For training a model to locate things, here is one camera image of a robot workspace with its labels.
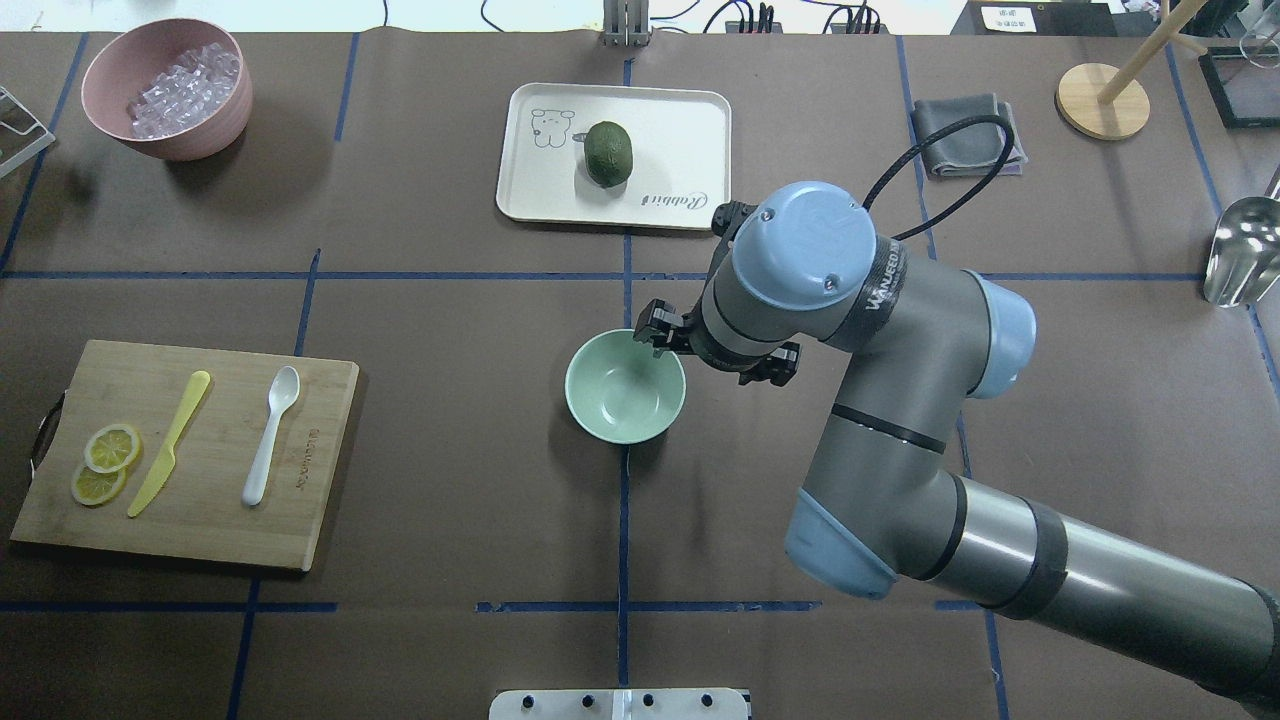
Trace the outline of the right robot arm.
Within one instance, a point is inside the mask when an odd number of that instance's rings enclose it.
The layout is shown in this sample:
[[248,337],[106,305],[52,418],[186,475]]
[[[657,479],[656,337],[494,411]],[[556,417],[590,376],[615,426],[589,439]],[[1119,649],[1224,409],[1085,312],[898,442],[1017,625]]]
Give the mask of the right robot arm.
[[786,386],[800,337],[849,359],[785,538],[797,568],[865,600],[932,583],[1277,716],[1274,591],[946,469],[966,400],[1030,361],[1023,296],[882,234],[868,201],[828,182],[726,202],[710,229],[696,302],[652,300],[637,342],[744,386]]

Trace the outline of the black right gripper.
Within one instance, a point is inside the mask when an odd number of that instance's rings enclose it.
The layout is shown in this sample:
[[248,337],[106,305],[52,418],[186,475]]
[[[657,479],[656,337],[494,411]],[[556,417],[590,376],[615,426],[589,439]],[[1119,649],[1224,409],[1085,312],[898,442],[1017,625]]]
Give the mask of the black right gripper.
[[783,387],[797,372],[803,351],[800,343],[780,342],[760,356],[736,352],[712,334],[707,320],[708,316],[722,318],[722,313],[716,307],[704,310],[705,304],[714,302],[713,279],[717,272],[728,259],[737,232],[755,210],[755,205],[741,201],[724,202],[714,210],[710,229],[719,242],[712,254],[707,281],[694,310],[678,315],[675,305],[654,299],[640,313],[634,340],[650,345],[655,357],[663,352],[692,355],[716,370],[736,373],[740,386],[768,382]]

